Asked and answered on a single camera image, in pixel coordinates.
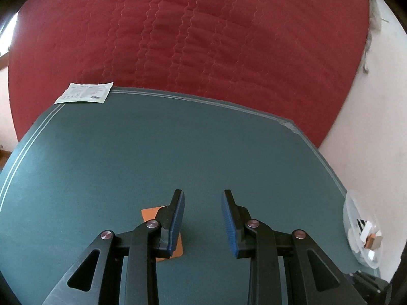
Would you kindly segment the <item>white power adapter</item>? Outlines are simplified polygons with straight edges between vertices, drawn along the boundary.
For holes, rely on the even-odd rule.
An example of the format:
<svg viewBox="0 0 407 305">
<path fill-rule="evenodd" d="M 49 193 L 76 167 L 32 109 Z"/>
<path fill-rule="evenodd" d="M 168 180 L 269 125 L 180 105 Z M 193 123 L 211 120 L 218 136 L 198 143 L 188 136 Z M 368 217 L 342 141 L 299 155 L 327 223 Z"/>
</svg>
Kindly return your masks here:
<svg viewBox="0 0 407 305">
<path fill-rule="evenodd" d="M 359 239 L 365 244 L 366 238 L 371 234 L 373 223 L 370 220 L 357 219 L 357 230 Z"/>
</svg>

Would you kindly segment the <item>orange block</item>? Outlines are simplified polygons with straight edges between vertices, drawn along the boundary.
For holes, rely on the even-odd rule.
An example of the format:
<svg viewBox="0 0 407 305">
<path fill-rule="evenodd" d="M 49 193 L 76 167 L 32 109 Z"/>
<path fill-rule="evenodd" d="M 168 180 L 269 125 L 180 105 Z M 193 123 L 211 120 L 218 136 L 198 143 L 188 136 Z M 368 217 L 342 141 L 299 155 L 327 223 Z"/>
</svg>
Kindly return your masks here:
<svg viewBox="0 0 407 305">
<path fill-rule="evenodd" d="M 372 251 L 375 250 L 377 248 L 376 239 L 377 239 L 377 236 L 375 233 L 369 234 L 368 237 L 366 238 L 364 248 L 370 249 Z"/>
<path fill-rule="evenodd" d="M 147 222 L 149 220 L 154 220 L 155 216 L 157 215 L 158 211 L 161 208 L 163 208 L 163 206 L 151 207 L 151 208 L 141 210 L 141 216 L 143 218 L 143 221 Z M 181 233 L 179 233 L 176 249 L 172 253 L 172 256 L 170 257 L 170 259 L 174 259 L 176 257 L 181 257 L 182 255 L 183 255 L 183 244 L 182 244 Z"/>
</svg>

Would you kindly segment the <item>beige triangular block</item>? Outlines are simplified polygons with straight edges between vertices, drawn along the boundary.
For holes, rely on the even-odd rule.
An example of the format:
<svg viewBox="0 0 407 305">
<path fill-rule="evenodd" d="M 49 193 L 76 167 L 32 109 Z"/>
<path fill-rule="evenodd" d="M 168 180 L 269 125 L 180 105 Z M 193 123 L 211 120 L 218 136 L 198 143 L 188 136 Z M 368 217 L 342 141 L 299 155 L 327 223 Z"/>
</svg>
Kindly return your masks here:
<svg viewBox="0 0 407 305">
<path fill-rule="evenodd" d="M 372 250 L 378 249 L 382 244 L 382 240 L 383 235 L 381 231 L 377 231 L 377 233 L 375 233 L 374 241 L 372 243 Z"/>
</svg>

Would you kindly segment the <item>orange flat block in bowl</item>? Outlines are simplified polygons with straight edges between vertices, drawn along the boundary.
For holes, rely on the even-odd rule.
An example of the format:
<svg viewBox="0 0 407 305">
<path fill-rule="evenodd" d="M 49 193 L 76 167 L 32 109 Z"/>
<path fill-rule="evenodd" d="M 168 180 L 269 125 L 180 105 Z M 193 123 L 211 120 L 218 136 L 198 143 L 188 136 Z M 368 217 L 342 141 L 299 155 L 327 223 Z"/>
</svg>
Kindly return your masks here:
<svg viewBox="0 0 407 305">
<path fill-rule="evenodd" d="M 366 238 L 364 248 L 370 249 L 372 251 L 375 250 L 377 248 L 376 239 L 377 239 L 377 236 L 375 233 L 369 234 L 368 237 Z"/>
</svg>

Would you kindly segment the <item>green table mat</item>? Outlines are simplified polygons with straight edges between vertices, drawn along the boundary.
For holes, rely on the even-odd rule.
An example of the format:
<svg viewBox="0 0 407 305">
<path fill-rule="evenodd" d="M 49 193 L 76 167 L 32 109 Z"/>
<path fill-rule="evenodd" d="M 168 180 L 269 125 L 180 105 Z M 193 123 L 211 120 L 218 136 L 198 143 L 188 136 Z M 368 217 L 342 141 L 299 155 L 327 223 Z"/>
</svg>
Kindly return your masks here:
<svg viewBox="0 0 407 305">
<path fill-rule="evenodd" d="M 183 255 L 157 265 L 162 304 L 245 304 L 221 200 L 277 231 L 307 231 L 345 273 L 361 268 L 343 225 L 346 190 L 291 123 L 199 98 L 114 89 L 105 103 L 53 105 L 1 172 L 1 271 L 41 304 L 94 240 L 130 231 L 143 209 L 186 196 Z"/>
</svg>

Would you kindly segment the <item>white paper packet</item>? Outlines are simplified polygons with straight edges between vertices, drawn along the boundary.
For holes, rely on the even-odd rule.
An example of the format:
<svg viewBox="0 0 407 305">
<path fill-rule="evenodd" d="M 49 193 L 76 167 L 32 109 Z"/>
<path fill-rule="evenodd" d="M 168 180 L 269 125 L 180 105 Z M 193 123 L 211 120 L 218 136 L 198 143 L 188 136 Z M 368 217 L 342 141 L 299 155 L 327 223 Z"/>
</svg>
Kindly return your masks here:
<svg viewBox="0 0 407 305">
<path fill-rule="evenodd" d="M 63 103 L 101 103 L 103 104 L 114 83 L 77 84 L 71 83 L 64 93 L 56 99 L 55 104 Z"/>
</svg>

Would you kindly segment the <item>clear plastic bowl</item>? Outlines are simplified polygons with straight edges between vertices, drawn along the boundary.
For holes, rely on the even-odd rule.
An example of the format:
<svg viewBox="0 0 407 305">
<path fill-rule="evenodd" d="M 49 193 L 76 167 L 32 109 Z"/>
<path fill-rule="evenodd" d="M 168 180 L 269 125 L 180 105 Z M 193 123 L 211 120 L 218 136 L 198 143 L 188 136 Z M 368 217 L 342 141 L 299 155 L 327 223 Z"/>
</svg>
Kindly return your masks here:
<svg viewBox="0 0 407 305">
<path fill-rule="evenodd" d="M 366 195 L 356 190 L 347 190 L 343 224 L 357 261 L 372 269 L 379 268 L 383 253 L 383 233 L 374 206 Z"/>
</svg>

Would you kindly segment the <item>red quilted sofa cover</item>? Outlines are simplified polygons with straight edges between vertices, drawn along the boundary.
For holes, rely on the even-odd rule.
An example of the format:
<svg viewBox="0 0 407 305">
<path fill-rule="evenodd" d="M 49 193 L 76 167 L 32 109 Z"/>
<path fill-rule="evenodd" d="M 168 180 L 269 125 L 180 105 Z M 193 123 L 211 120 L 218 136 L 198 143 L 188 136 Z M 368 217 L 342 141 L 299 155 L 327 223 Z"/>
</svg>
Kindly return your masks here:
<svg viewBox="0 0 407 305">
<path fill-rule="evenodd" d="M 8 68 L 17 138 L 69 84 L 113 83 L 275 114 L 320 145 L 368 27 L 368 0 L 28 0 Z"/>
</svg>

